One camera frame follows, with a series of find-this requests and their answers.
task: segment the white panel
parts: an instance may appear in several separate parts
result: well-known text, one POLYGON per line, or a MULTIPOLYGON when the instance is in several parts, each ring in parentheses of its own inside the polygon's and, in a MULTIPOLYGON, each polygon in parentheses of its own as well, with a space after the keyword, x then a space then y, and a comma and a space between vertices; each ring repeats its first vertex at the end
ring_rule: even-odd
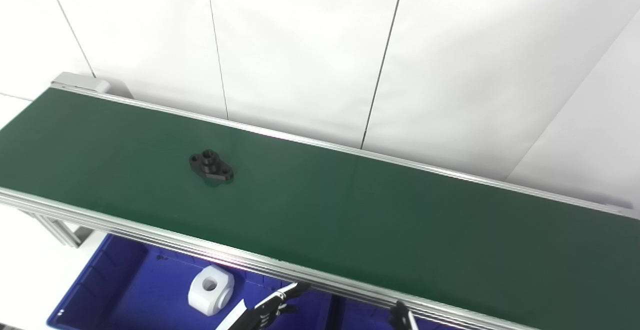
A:
POLYGON ((96 77, 121 80, 138 100, 226 118, 209 0, 60 2, 96 77))
POLYGON ((365 149, 503 180, 640 0, 400 0, 365 149))
POLYGON ((63 71, 91 75, 56 0, 0 0, 0 93, 28 100, 63 71))
POLYGON ((508 181, 640 209, 640 13, 508 181))
POLYGON ((360 146, 396 0, 212 0, 231 120, 360 146))

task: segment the white plastic part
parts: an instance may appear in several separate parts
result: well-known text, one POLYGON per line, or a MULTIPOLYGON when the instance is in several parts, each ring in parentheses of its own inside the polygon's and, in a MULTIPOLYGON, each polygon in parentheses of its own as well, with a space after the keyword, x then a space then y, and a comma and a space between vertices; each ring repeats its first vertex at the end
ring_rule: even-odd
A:
POLYGON ((191 282, 189 305, 206 316, 217 314, 227 305, 234 291, 234 276, 210 265, 191 282))

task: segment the black metal part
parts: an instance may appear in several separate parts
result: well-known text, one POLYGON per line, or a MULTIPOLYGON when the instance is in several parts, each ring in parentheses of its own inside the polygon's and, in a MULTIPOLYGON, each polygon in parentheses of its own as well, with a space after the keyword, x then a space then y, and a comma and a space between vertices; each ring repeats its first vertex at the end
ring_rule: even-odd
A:
POLYGON ((189 156, 191 170, 203 178, 230 180, 234 177, 234 169, 220 159, 220 155, 210 148, 201 154, 189 156))

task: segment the blue bin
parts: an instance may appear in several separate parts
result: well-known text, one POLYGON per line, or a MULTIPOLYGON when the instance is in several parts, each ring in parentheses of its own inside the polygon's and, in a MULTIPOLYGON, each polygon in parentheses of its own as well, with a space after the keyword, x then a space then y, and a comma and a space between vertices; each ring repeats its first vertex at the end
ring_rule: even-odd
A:
MULTIPOLYGON (((331 328, 336 330, 393 330, 389 309, 334 296, 331 328)), ((455 330, 454 327, 416 318, 420 330, 455 330)))
MULTIPOLYGON (((254 307, 289 282, 218 265, 235 278, 233 296, 218 314, 189 306, 192 280, 211 262, 107 235, 46 323, 61 330, 214 330, 244 299, 254 307)), ((326 330, 332 296, 311 289, 288 301, 269 330, 326 330)))

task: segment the metal leg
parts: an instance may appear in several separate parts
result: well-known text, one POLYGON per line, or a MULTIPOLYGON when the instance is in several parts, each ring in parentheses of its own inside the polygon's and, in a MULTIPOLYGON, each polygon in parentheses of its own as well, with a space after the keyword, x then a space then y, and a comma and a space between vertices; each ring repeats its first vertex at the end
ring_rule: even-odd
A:
POLYGON ((62 245, 71 246, 72 248, 78 248, 82 243, 89 237, 93 230, 88 229, 86 227, 78 227, 78 230, 75 232, 69 229, 64 222, 60 220, 56 220, 54 218, 50 218, 44 216, 43 214, 30 213, 27 211, 23 211, 25 214, 32 216, 32 218, 36 219, 39 223, 48 232, 53 235, 58 241, 62 243, 62 245))

